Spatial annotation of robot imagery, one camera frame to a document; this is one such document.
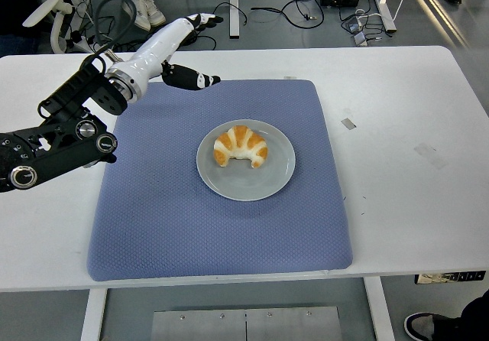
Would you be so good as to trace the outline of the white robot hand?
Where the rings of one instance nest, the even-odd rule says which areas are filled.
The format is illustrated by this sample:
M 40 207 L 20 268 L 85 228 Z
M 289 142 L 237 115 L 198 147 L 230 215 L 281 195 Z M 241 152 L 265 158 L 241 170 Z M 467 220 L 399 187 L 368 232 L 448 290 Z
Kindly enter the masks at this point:
M 188 67 L 170 64 L 170 58 L 194 31 L 213 28 L 223 22 L 223 18 L 206 13 L 178 18 L 157 31 L 146 41 L 130 60 L 117 63 L 113 72 L 131 90 L 131 98 L 141 98 L 147 91 L 148 82 L 162 76 L 170 86 L 201 90 L 220 82 L 218 76 L 208 76 Z

